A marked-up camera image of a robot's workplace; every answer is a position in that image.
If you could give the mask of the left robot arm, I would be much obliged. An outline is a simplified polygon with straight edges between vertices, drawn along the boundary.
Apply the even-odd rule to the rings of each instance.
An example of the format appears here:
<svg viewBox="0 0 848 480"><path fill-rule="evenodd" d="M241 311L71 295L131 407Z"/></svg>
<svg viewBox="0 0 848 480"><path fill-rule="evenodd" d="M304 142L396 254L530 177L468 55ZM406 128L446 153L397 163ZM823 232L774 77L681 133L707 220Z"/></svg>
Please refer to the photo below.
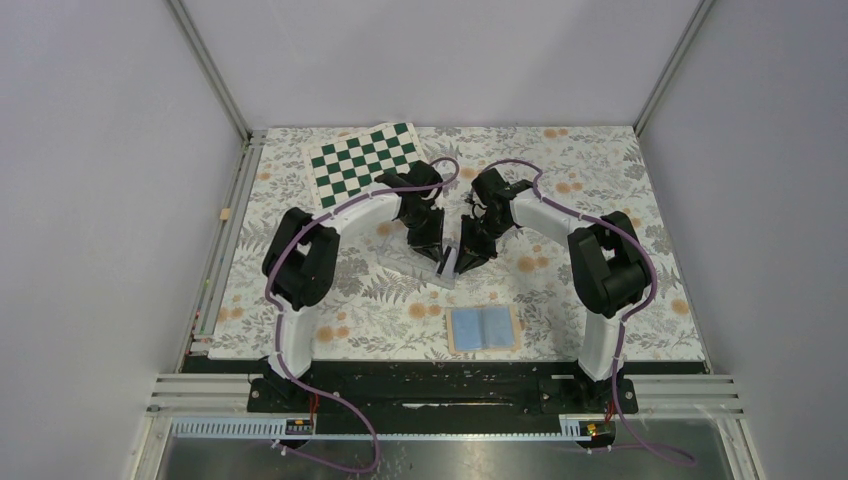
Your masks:
<svg viewBox="0 0 848 480"><path fill-rule="evenodd" d="M278 309L268 362L279 377L272 398L288 411L309 401L310 385L301 376L312 363L314 322L307 316L330 291L341 240L384 222L399 221L415 255L436 264L444 258L444 210L435 205L445 179L435 165L414 162L406 173L384 173L362 192L314 214L288 210L262 263L266 299Z"/></svg>

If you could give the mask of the clear plastic card box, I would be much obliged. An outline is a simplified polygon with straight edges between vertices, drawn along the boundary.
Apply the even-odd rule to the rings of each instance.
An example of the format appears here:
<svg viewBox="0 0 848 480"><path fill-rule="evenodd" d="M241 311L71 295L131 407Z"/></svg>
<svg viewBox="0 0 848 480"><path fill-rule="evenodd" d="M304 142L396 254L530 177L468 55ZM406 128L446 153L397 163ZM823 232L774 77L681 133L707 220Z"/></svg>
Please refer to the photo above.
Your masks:
<svg viewBox="0 0 848 480"><path fill-rule="evenodd" d="M459 244L457 241L447 239L443 244L443 251L447 246L456 249L456 260ZM457 281L457 273L452 278L440 278L436 275L439 263L436 263L413 251L406 243L406 234L397 232L385 237L376 249L377 262L380 266L421 280L427 284L439 286L445 289L454 289Z"/></svg>

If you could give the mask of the beige card holder wallet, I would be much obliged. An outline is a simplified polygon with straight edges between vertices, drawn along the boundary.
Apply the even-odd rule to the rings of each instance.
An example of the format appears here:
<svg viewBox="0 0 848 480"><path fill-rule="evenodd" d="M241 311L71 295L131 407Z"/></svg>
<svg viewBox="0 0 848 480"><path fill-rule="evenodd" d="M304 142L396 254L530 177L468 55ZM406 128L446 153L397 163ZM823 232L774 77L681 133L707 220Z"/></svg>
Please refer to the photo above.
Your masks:
<svg viewBox="0 0 848 480"><path fill-rule="evenodd" d="M446 328L452 354L520 348L521 328L513 306L454 308L446 314Z"/></svg>

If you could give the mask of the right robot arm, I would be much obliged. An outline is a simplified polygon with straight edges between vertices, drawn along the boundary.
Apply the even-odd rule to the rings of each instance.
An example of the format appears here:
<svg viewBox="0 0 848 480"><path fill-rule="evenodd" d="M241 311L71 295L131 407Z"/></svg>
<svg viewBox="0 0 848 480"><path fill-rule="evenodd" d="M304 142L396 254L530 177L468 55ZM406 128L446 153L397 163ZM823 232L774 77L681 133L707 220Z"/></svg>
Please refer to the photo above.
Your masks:
<svg viewBox="0 0 848 480"><path fill-rule="evenodd" d="M624 365L627 309L656 277L629 217L619 211L600 218L581 214L544 196L530 180L508 183L493 167L473 180L472 191L483 212L462 218L455 272L494 259L497 240L513 228L529 228L566 248L573 286L587 311L578 356L586 377L575 382L573 396L583 410L601 410L612 400L610 381Z"/></svg>

